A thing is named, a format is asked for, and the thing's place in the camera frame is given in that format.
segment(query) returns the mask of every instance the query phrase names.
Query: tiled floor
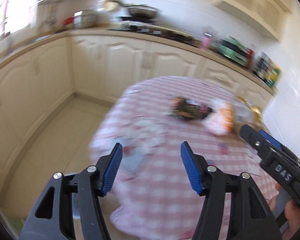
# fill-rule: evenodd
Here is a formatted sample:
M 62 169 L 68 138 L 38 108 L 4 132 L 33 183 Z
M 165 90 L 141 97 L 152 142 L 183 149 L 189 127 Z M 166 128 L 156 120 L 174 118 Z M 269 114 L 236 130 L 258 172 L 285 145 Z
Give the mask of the tiled floor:
M 56 172 L 81 172 L 90 165 L 88 144 L 109 107 L 75 97 L 45 127 L 24 156 L 2 199 L 1 209 L 25 217 L 50 177 Z M 112 240 L 135 240 L 116 230 L 109 215 L 119 204 L 111 193 L 102 210 Z

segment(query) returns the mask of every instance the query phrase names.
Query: white wall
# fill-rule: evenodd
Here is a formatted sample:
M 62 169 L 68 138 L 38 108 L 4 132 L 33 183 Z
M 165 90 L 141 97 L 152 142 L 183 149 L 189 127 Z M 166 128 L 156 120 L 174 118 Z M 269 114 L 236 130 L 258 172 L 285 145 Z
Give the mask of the white wall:
M 293 0 L 292 5 L 281 43 L 263 41 L 262 50 L 283 72 L 263 118 L 274 137 L 300 157 L 300 3 Z

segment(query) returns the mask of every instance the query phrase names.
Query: cabinet drawer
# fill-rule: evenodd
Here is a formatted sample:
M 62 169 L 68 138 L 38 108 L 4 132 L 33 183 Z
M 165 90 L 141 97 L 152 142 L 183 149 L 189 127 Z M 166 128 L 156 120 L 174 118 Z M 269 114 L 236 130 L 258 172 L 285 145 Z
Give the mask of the cabinet drawer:
M 287 13 L 274 0 L 214 0 L 213 4 L 263 36 L 280 40 Z
M 240 73 L 210 59 L 206 60 L 200 76 L 201 80 L 219 85 L 233 94 L 238 92 L 242 78 L 245 77 Z

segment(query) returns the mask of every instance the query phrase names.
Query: pink checkered tablecloth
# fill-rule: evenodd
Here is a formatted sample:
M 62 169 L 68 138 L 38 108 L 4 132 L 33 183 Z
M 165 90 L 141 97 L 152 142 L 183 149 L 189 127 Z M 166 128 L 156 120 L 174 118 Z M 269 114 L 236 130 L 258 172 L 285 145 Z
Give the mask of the pink checkered tablecloth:
M 137 169 L 131 167 L 129 170 L 129 148 L 123 148 L 126 159 L 113 185 L 122 206 L 111 215 L 112 223 L 120 231 L 141 239 L 188 239 L 194 233 L 204 197 L 191 189 L 180 157 L 183 141 L 188 141 L 195 154 L 213 161 L 224 173 L 239 175 L 249 167 L 247 151 L 250 149 L 236 135 L 218 138 L 208 133 L 200 122 L 185 122 L 166 115 L 169 99 L 174 95 L 205 105 L 213 98 L 234 100 L 228 91 L 194 78 L 168 76 L 146 80 L 126 89 L 90 144 L 91 160 L 96 163 L 101 156 L 109 154 L 116 141 L 129 141 L 125 133 L 132 126 L 138 126 L 134 124 L 152 123 L 153 127 L 158 127 L 157 132 L 149 128 L 151 137 L 155 138 L 150 144 L 144 143 L 149 147 L 138 148 L 144 152 L 138 156 Z M 226 153 L 220 145 L 227 146 Z M 252 177 L 264 197 L 270 200 L 277 194 L 275 181 L 258 169 L 258 176 Z M 230 203 L 230 195 L 226 194 L 219 239 L 226 238 Z

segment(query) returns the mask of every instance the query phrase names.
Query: stove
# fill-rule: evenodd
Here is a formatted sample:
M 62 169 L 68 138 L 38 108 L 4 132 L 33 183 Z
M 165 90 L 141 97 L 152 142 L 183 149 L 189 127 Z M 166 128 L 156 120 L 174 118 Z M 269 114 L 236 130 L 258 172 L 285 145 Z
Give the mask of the stove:
M 201 45 L 201 41 L 196 39 L 189 33 L 145 22 L 126 20 L 119 22 L 118 27 L 113 28 L 111 30 L 143 33 L 147 35 L 158 36 L 169 40 L 178 41 L 194 47 L 199 47 Z

